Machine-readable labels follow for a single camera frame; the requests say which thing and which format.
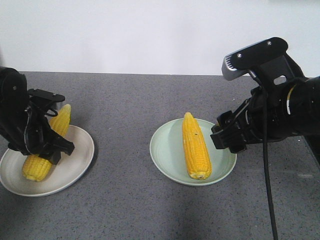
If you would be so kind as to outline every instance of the black cable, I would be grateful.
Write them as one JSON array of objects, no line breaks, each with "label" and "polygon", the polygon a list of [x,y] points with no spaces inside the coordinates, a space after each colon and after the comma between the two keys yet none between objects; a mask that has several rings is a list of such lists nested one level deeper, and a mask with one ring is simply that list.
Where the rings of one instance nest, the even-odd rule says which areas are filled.
[{"label": "black cable", "polygon": [[269,160],[268,160],[268,114],[267,114],[267,91],[261,85],[260,80],[257,76],[255,79],[257,83],[262,88],[263,94],[263,165],[264,165],[264,178],[265,178],[265,186],[266,186],[266,195],[268,199],[268,206],[269,206],[269,213],[270,213],[270,220],[271,220],[271,227],[272,227],[272,235],[274,240],[278,240],[278,231],[277,231],[277,224],[276,224],[276,217],[275,217],[275,210],[274,210],[274,203],[272,200],[272,192],[271,192],[271,184],[270,184],[270,175],[269,175]]},{"label": "black cable", "polygon": [[[43,127],[42,127],[42,125],[35,124],[33,122],[32,118],[33,118],[33,114],[34,114],[33,111],[34,110],[30,105],[28,105],[24,111],[28,115],[26,125],[24,128],[24,132],[23,132],[24,145],[25,145],[26,150],[30,154],[36,154],[37,149],[39,149],[39,146],[43,146],[43,144],[44,144]],[[37,144],[36,144],[37,148],[31,146],[31,138],[29,137],[30,134],[37,134],[37,136],[38,136],[38,140],[37,140]]]},{"label": "black cable", "polygon": [[49,117],[56,117],[56,116],[58,116],[58,112],[57,112],[55,109],[49,108],[49,110],[51,110],[51,111],[53,112],[53,114],[52,114],[52,113],[45,112],[45,111],[43,111],[42,109],[41,109],[41,112],[43,112],[44,115],[49,116]]}]

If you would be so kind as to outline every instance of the gray countertop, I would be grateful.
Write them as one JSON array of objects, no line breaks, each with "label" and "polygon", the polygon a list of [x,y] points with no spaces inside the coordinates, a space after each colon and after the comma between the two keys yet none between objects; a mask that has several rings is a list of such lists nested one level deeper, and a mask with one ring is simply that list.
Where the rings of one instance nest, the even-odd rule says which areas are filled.
[{"label": "gray countertop", "polygon": [[[56,92],[71,104],[71,124],[95,143],[87,172],[42,197],[0,186],[4,240],[270,240],[262,145],[238,154],[225,179],[186,186],[154,165],[149,143],[185,112],[209,122],[235,110],[256,87],[243,76],[25,72],[28,88]],[[0,139],[0,152],[7,142]],[[320,171],[303,137],[269,144],[279,239],[320,239]]]}]

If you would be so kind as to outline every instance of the white wall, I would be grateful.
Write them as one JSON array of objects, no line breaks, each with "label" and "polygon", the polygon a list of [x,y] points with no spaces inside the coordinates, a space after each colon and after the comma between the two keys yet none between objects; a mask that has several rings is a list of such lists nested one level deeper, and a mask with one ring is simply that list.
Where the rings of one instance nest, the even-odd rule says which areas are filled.
[{"label": "white wall", "polygon": [[221,75],[270,37],[320,75],[319,0],[0,0],[2,64],[18,71]]}]

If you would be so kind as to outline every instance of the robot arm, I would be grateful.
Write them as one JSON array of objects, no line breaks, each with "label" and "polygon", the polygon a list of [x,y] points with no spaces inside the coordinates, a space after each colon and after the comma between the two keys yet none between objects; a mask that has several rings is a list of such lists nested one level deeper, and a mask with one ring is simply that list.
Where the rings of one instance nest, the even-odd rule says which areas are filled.
[{"label": "robot arm", "polygon": [[46,117],[56,116],[57,103],[64,100],[52,92],[27,90],[23,74],[0,67],[0,134],[9,142],[8,147],[23,155],[39,154],[55,165],[61,152],[71,155],[74,144],[53,131]]},{"label": "robot arm", "polygon": [[[224,58],[222,73],[231,81],[249,73],[259,87],[251,90],[235,111],[217,118],[211,138],[217,149],[240,153],[248,144],[263,142],[263,106],[266,91],[267,141],[290,136],[320,135],[320,78],[308,79],[286,53],[288,44],[279,37],[250,45]],[[274,80],[285,77],[285,82]]]}]

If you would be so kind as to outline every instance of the yellow corn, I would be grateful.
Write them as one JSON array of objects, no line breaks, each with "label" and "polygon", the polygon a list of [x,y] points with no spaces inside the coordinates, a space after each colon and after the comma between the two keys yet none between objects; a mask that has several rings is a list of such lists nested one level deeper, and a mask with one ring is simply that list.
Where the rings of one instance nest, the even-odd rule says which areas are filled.
[{"label": "yellow corn", "polygon": [[[57,134],[64,137],[67,134],[71,116],[70,104],[64,105],[58,112],[58,115],[51,118],[49,124]],[[40,182],[48,174],[52,163],[39,155],[29,155],[22,167],[23,176],[29,180]]]},{"label": "yellow corn", "polygon": [[193,179],[204,180],[212,167],[206,142],[197,120],[186,112],[182,122],[182,140],[186,168]]}]

